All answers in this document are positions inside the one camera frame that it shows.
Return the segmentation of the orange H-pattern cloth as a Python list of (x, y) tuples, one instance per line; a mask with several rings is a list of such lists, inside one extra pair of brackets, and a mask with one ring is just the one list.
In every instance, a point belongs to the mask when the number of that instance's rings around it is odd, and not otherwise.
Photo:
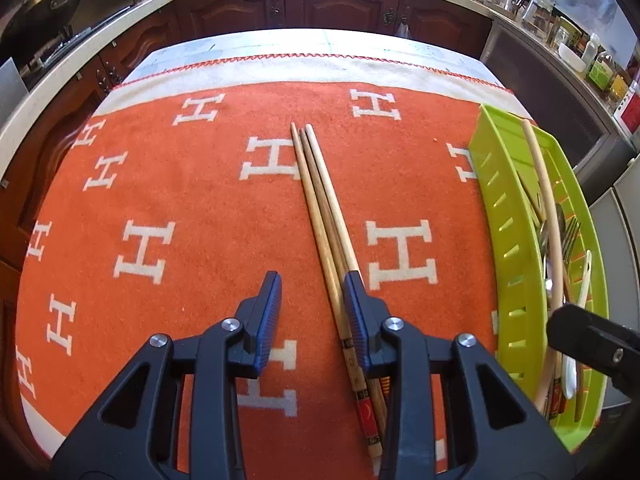
[(314, 128), (367, 290), (437, 336), (496, 344), (487, 221), (468, 145), (491, 76), (344, 54), (243, 55), (133, 74), (81, 127), (30, 236), (18, 388), (52, 456), (155, 333), (193, 336), (266, 272), (282, 308), (239, 383), (253, 479), (372, 479), (297, 169)]

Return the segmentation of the black frying pan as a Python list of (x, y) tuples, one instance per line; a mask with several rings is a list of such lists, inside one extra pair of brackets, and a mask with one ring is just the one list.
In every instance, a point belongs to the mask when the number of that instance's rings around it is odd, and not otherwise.
[(58, 36), (76, 13), (80, 0), (23, 0), (1, 33), (1, 47), (38, 50)]

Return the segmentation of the bamboo chopstick red band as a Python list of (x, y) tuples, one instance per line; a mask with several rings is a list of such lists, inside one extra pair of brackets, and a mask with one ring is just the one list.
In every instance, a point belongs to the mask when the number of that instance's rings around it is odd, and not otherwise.
[[(350, 271), (359, 270), (358, 260), (314, 128), (312, 125), (306, 125), (305, 128), (299, 130), (299, 133), (302, 138), (304, 155), (309, 165), (312, 184), (317, 193), (322, 219), (328, 233), (343, 296), (345, 276)], [(364, 379), (369, 389), (378, 432), (383, 440), (386, 430), (386, 402), (383, 388), (376, 379)]]

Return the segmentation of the green plastic utensil tray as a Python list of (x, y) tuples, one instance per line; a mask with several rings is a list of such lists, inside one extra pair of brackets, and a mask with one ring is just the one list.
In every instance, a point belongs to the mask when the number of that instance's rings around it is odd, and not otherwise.
[[(579, 296), (584, 264), (591, 264), (588, 311), (608, 316), (608, 291), (597, 232), (582, 189), (560, 144), (537, 129), (538, 144), (555, 203), (567, 219), (579, 223), (566, 265), (570, 299)], [(521, 119), (482, 105), (469, 143), (491, 238), (498, 297), (497, 359), (532, 398), (539, 386), (547, 347), (547, 297), (538, 244), (538, 226), (530, 200), (541, 194)]]

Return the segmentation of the bamboo chopstick brown band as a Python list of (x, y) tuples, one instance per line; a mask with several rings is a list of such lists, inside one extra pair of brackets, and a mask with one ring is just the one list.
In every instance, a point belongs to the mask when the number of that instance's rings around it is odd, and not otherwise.
[(347, 314), (344, 307), (340, 278), (336, 270), (333, 254), (331, 252), (328, 233), (324, 225), (317, 193), (312, 184), (309, 165), (304, 155), (302, 138), (294, 122), (291, 124), (291, 136), (296, 156), (296, 162), (300, 178), (303, 183), (303, 190), (314, 241), (316, 242), (318, 255), (321, 263), (326, 291), (328, 292), (329, 303), (332, 309), (334, 324), (337, 331), (338, 340), (341, 344), (346, 370), (352, 387), (352, 393), (356, 399), (358, 419), (362, 430), (363, 439), (366, 441), (368, 453), (372, 458), (381, 458), (383, 454), (382, 440), (378, 432), (373, 406), (369, 396), (367, 382), (360, 370), (355, 349), (352, 346), (352, 337), (348, 325)]

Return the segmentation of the bamboo chopstick red striped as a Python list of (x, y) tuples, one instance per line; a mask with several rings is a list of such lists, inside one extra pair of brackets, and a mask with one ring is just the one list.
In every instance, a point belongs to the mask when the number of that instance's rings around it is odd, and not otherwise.
[[(521, 126), (524, 132), (525, 140), (529, 147), (530, 154), (538, 182), (542, 202), (544, 203), (544, 212), (546, 213), (548, 226), (548, 248), (549, 258), (552, 270), (552, 289), (550, 300), (550, 314), (562, 307), (563, 300), (563, 284), (564, 284), (564, 264), (562, 257), (562, 242), (558, 215), (556, 214), (555, 201), (552, 192), (551, 180), (548, 175), (546, 164), (544, 163), (544, 155), (539, 146), (535, 131), (532, 124), (527, 119), (521, 120)], [(544, 366), (542, 367), (540, 382), (535, 394), (535, 406), (541, 414), (546, 414), (545, 408), (550, 408), (552, 402), (552, 390), (554, 382), (554, 370), (556, 362), (556, 351), (548, 342), (546, 353), (544, 354)]]
[(306, 125), (299, 139), (312, 229), (352, 390), (359, 400), (385, 411), (386, 388), (381, 379), (386, 371), (384, 359), (393, 348), (382, 339), (381, 309), (378, 300), (364, 291), (354, 245), (314, 127)]

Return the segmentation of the steel dishwasher appliance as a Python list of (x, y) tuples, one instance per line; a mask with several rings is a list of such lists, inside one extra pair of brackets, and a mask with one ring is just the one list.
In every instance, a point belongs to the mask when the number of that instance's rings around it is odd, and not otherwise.
[(512, 90), (572, 165), (588, 204), (623, 174), (636, 154), (598, 96), (536, 37), (495, 19), (480, 60)]

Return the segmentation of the white ceramic spoon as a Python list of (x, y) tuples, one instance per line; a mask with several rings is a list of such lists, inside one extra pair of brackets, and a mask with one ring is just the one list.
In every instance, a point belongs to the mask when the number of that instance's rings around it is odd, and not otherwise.
[[(585, 252), (584, 266), (582, 267), (582, 280), (577, 299), (578, 307), (585, 309), (589, 287), (591, 282), (592, 253), (590, 249)], [(569, 356), (562, 357), (562, 391), (566, 400), (572, 400), (578, 393), (578, 370), (576, 361)]]

